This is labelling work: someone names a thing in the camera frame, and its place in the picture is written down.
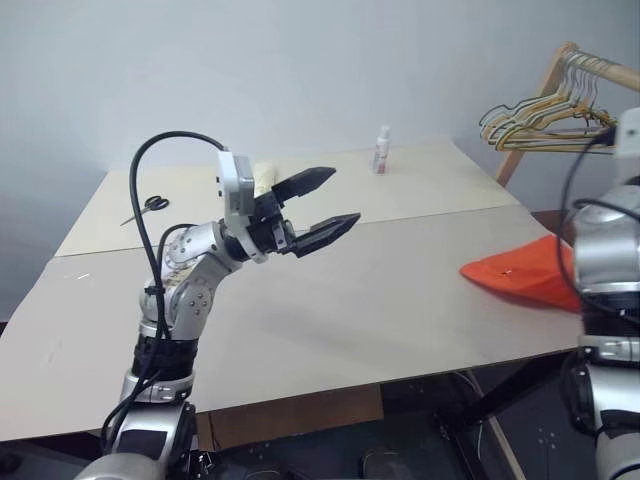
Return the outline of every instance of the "black cable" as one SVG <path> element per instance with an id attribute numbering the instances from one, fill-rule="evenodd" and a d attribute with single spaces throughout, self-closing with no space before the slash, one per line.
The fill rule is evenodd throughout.
<path id="1" fill-rule="evenodd" d="M 569 193 L 571 189 L 571 184 L 573 183 L 573 179 L 576 175 L 576 172 L 578 171 L 578 168 L 582 164 L 582 161 L 584 160 L 585 155 L 591 149 L 591 147 L 597 144 L 604 144 L 608 146 L 611 146 L 614 144 L 615 131 L 616 131 L 616 128 L 611 127 L 608 130 L 606 130 L 604 133 L 601 133 L 593 137 L 591 141 L 587 145 L 585 145 L 582 151 L 578 154 L 578 157 L 576 158 L 575 162 L 573 162 L 573 165 L 571 165 L 571 168 L 569 169 L 569 173 L 567 173 L 567 176 L 564 179 L 564 183 L 562 185 L 561 200 L 560 200 L 560 219 L 558 221 L 558 226 L 556 228 L 556 260 L 558 262 L 558 268 L 560 270 L 560 274 L 562 275 L 562 279 L 575 292 L 575 294 L 578 296 L 578 298 L 580 298 L 580 300 L 583 303 L 589 305 L 590 307 L 595 308 L 596 310 L 604 312 L 608 315 L 612 315 L 617 318 L 620 318 L 621 320 L 625 320 L 633 324 L 640 324 L 640 319 L 630 315 L 622 314 L 618 310 L 609 308 L 606 305 L 602 305 L 598 302 L 595 302 L 591 300 L 589 297 L 587 297 L 586 295 L 584 295 L 574 283 L 573 279 L 571 278 L 571 275 L 569 275 L 569 272 L 567 272 L 567 268 L 564 264 L 564 260 L 562 257 L 562 231 L 567 221 L 567 213 L 568 213 L 567 203 L 569 201 Z M 585 201 L 585 200 L 588 200 L 589 202 L 593 202 L 593 200 L 591 199 L 581 199 L 581 201 Z"/>
<path id="2" fill-rule="evenodd" d="M 147 362 L 142 367 L 142 371 L 140 372 L 140 376 L 138 377 L 138 381 L 133 388 L 131 394 L 124 399 L 122 402 L 122 406 L 118 405 L 108 416 L 105 424 L 103 425 L 103 429 L 106 431 L 109 428 L 109 423 L 111 420 L 118 415 L 118 410 L 121 411 L 120 415 L 118 415 L 114 426 L 112 428 L 111 438 L 105 441 L 104 450 L 107 453 L 108 450 L 111 449 L 115 438 L 122 426 L 122 422 L 124 422 L 125 417 L 127 416 L 129 410 L 131 409 L 137 395 L 144 390 L 145 379 L 153 378 L 149 376 L 152 365 L 154 363 L 156 354 L 158 352 L 158 345 L 160 344 L 160 340 L 162 339 L 162 335 L 164 333 L 165 338 L 171 339 L 171 333 L 169 331 L 169 327 L 167 326 L 165 311 L 164 311 L 164 287 L 162 286 L 162 276 L 160 265 L 158 264 L 157 258 L 153 252 L 153 247 L 151 246 L 151 241 L 149 240 L 149 234 L 147 233 L 147 229 L 144 224 L 144 219 L 142 218 L 142 211 L 140 209 L 140 200 L 138 198 L 138 167 L 140 165 L 140 161 L 144 154 L 156 143 L 161 140 L 165 140 L 168 138 L 194 138 L 196 140 L 201 140 L 203 142 L 209 143 L 216 147 L 218 150 L 224 151 L 226 150 L 224 145 L 222 145 L 217 140 L 214 140 L 211 137 L 206 135 L 202 135 L 200 133 L 188 132 L 188 131 L 172 131 L 172 132 L 164 132 L 154 137 L 151 137 L 149 140 L 144 142 L 138 151 L 133 156 L 131 160 L 131 167 L 129 168 L 129 196 L 131 197 L 131 207 L 133 208 L 133 216 L 136 221 L 136 226 L 138 227 L 138 233 L 140 234 L 140 240 L 142 241 L 142 246 L 144 247 L 145 254 L 147 255 L 147 260 L 149 261 L 149 266 L 151 267 L 151 272 L 153 274 L 153 282 L 154 285 L 152 287 L 147 287 L 145 289 L 147 294 L 152 294 L 156 297 L 156 307 L 157 307 L 157 326 L 156 326 L 156 335 L 155 342 L 151 347 L 151 353 L 148 357 Z"/>
<path id="3" fill-rule="evenodd" d="M 151 272 L 153 273 L 153 281 L 155 284 L 148 290 L 148 292 L 153 293 L 156 297 L 158 326 L 161 330 L 165 331 L 166 338 L 171 338 L 164 315 L 164 289 L 162 287 L 162 276 L 160 273 L 160 268 L 158 267 L 158 262 L 156 261 L 156 257 L 153 253 L 153 248 L 151 247 L 149 234 L 147 233 L 147 229 L 144 225 L 144 219 L 142 218 L 142 211 L 140 209 L 140 201 L 138 199 L 138 166 L 140 165 L 140 161 L 142 160 L 142 157 L 147 152 L 147 150 L 149 150 L 149 148 L 151 148 L 156 143 L 168 138 L 195 138 L 196 140 L 201 140 L 213 145 L 218 150 L 225 150 L 225 147 L 217 140 L 214 140 L 213 138 L 202 135 L 200 133 L 187 131 L 164 132 L 151 137 L 149 140 L 144 142 L 142 146 L 140 146 L 136 154 L 133 156 L 131 167 L 129 168 L 129 195 L 131 197 L 133 216 L 135 217 L 136 226 L 138 227 L 138 233 L 140 234 L 140 240 L 142 240 L 142 246 L 144 247 L 144 251 L 147 255 L 149 266 L 151 267 Z"/>
<path id="4" fill-rule="evenodd" d="M 151 377 L 142 384 L 142 387 L 140 388 L 140 392 L 143 392 L 146 388 L 150 387 L 151 384 L 156 381 L 156 379 L 160 376 L 161 373 L 162 373 L 162 371 L 158 370 L 156 373 L 151 375 Z M 129 395 L 128 397 L 123 399 L 116 406 L 116 408 L 111 410 L 111 413 L 109 413 L 109 415 L 107 415 L 107 418 L 105 419 L 104 423 L 102 424 L 102 429 L 100 430 L 100 444 L 102 445 L 102 449 L 103 450 L 105 450 L 108 447 L 108 445 L 107 445 L 107 442 L 108 442 L 107 433 L 108 433 L 108 430 L 109 430 L 109 424 L 111 423 L 111 420 L 113 420 L 113 418 L 118 414 L 118 412 L 120 412 L 120 410 L 122 410 L 124 408 L 124 406 L 127 403 L 127 400 L 129 400 L 130 397 L 131 397 L 131 395 Z"/>

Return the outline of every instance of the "wooden board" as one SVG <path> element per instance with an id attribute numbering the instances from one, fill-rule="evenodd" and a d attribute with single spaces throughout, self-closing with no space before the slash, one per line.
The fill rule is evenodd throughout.
<path id="1" fill-rule="evenodd" d="M 225 408 L 209 415 L 216 450 L 384 417 L 379 385 Z"/>
<path id="2" fill-rule="evenodd" d="M 372 155 L 371 150 L 361 150 L 286 159 L 256 157 L 255 160 L 276 165 L 280 180 L 308 167 L 337 169 L 315 192 L 287 202 L 283 211 L 285 218 L 290 219 L 297 230 L 307 230 L 317 222 L 343 213 L 360 212 L 361 223 L 369 223 L 518 204 L 449 142 L 392 149 L 385 175 L 370 173 Z M 171 225 L 207 223 L 223 216 L 216 174 L 215 158 L 210 167 L 145 166 L 141 169 L 140 202 L 156 194 L 171 201 L 166 209 L 149 212 L 144 217 L 154 244 Z M 140 247 L 135 223 L 120 227 L 130 216 L 128 171 L 110 172 L 56 256 Z"/>
<path id="3" fill-rule="evenodd" d="M 523 207 L 500 207 L 356 225 L 303 259 L 247 264 L 218 288 L 191 400 L 209 411 L 574 347 L 578 316 L 458 273 L 546 233 Z M 0 441 L 100 427 L 148 276 L 139 249 L 49 262 L 0 337 Z"/>

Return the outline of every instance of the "floor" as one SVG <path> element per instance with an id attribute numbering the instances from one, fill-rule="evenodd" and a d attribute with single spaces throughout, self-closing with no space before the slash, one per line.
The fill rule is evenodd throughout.
<path id="1" fill-rule="evenodd" d="M 519 367 L 518 363 L 477 369 L 482 388 L 489 390 Z M 209 478 L 243 478 L 255 465 L 284 464 L 302 479 L 358 478 L 359 459 L 372 447 L 397 451 L 416 479 L 464 480 L 457 459 L 433 422 L 438 405 L 452 401 L 444 375 L 393 382 L 383 386 L 385 419 L 238 447 L 221 454 Z M 468 401 L 474 396 L 459 385 Z M 509 407 L 498 419 L 529 480 L 580 478 L 595 480 L 591 439 L 574 431 L 552 381 Z M 470 432 L 477 445 L 478 430 Z M 511 480 L 497 442 L 487 430 L 480 445 L 483 466 L 492 480 Z"/>

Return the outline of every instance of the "orange cloth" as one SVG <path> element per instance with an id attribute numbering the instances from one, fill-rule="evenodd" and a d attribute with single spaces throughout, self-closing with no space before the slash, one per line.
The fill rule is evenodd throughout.
<path id="1" fill-rule="evenodd" d="M 563 245 L 567 271 L 573 271 L 571 249 Z M 580 311 L 580 301 L 560 274 L 556 261 L 556 237 L 547 235 L 510 252 L 471 262 L 460 273 L 480 285 L 499 292 Z"/>

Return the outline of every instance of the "small bottle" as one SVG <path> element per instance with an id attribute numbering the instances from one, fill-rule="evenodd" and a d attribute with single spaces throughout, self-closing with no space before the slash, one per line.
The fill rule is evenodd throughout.
<path id="1" fill-rule="evenodd" d="M 380 134 L 376 140 L 376 148 L 371 162 L 371 172 L 381 175 L 387 168 L 387 155 L 389 155 L 389 134 L 391 129 L 387 125 L 380 127 Z"/>

